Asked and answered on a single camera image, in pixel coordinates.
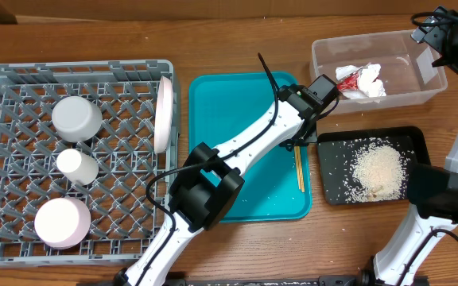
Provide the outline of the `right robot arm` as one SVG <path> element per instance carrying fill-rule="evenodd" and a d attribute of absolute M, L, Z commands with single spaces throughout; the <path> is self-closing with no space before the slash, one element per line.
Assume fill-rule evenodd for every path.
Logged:
<path fill-rule="evenodd" d="M 439 6 L 414 14 L 412 38 L 440 53 L 434 67 L 458 75 L 458 12 Z M 354 285 L 426 285 L 415 274 L 436 244 L 458 226 L 458 134 L 443 168 L 417 165 L 407 185 L 409 208 L 393 237 L 353 280 Z"/>

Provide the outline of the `cream white cup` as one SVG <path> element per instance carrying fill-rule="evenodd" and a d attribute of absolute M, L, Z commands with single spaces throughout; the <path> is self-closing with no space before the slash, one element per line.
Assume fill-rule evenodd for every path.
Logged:
<path fill-rule="evenodd" d="M 65 149 L 56 159 L 59 171 L 74 184 L 92 183 L 99 172 L 96 160 L 76 149 Z"/>

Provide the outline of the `large white plate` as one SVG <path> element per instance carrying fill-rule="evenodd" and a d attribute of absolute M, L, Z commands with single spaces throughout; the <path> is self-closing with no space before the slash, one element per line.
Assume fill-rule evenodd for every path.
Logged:
<path fill-rule="evenodd" d="M 163 153 L 169 145 L 173 120 L 173 83 L 161 77 L 157 93 L 155 112 L 154 152 Z"/>

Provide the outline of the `red snack wrapper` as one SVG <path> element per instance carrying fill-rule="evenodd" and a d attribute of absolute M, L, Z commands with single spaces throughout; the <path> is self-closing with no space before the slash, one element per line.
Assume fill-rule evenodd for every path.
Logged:
<path fill-rule="evenodd" d="M 340 91 L 357 91 L 359 89 L 358 81 L 359 81 L 359 74 L 358 73 L 351 74 L 343 78 L 337 84 L 337 88 Z"/>

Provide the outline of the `grey white small bowl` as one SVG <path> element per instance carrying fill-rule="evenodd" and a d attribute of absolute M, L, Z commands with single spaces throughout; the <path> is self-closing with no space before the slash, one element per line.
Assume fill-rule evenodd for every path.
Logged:
<path fill-rule="evenodd" d="M 52 123 L 66 141 L 86 141 L 100 130 L 103 116 L 93 103 L 79 96 L 61 99 L 52 109 Z"/>

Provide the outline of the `pink shallow bowl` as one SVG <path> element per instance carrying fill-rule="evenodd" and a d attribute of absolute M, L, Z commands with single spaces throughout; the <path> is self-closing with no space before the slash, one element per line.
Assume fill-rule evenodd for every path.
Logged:
<path fill-rule="evenodd" d="M 55 249 L 68 249 L 87 235 L 91 214 L 79 199 L 57 198 L 43 204 L 34 219 L 37 236 Z"/>

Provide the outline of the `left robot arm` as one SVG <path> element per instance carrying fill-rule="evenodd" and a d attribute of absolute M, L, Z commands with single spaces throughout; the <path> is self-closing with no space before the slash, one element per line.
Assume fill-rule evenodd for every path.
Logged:
<path fill-rule="evenodd" d="M 256 122 L 215 148 L 199 143 L 183 167 L 161 174 L 175 177 L 167 207 L 146 192 L 147 199 L 165 213 L 165 221 L 141 258 L 122 269 L 114 284 L 162 285 L 188 243 L 231 209 L 250 168 L 276 146 L 291 151 L 315 142 L 317 121 L 339 102 L 337 85 L 326 75 L 307 87 L 279 87 L 275 79 L 270 84 L 274 101 Z"/>

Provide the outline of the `white napkin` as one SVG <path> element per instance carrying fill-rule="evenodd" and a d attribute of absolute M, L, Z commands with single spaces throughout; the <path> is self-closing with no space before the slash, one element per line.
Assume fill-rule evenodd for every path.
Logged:
<path fill-rule="evenodd" d="M 385 87 L 383 81 L 379 78 L 380 71 L 380 64 L 366 64 L 360 67 L 355 65 L 338 67 L 336 68 L 336 80 L 338 83 L 343 78 L 351 74 L 359 74 L 359 89 L 357 91 L 339 91 L 347 99 L 371 99 L 385 97 Z"/>

